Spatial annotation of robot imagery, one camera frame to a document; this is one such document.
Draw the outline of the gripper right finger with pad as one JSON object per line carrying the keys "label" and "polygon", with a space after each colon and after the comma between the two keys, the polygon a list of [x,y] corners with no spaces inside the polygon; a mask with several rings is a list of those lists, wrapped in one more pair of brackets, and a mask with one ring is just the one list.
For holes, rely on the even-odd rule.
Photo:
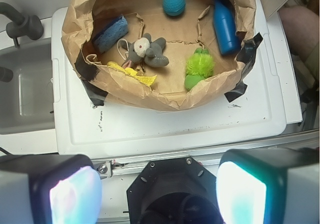
{"label": "gripper right finger with pad", "polygon": [[220,159],[216,198],[226,224],[318,224],[319,150],[230,149]]}

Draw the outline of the gripper left finger with pad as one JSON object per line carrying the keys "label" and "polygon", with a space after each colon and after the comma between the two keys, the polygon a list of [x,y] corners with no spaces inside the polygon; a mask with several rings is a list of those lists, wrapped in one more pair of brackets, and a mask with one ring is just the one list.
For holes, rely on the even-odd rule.
{"label": "gripper left finger with pad", "polygon": [[2,224],[95,224],[101,205],[101,178],[86,155],[0,158]]}

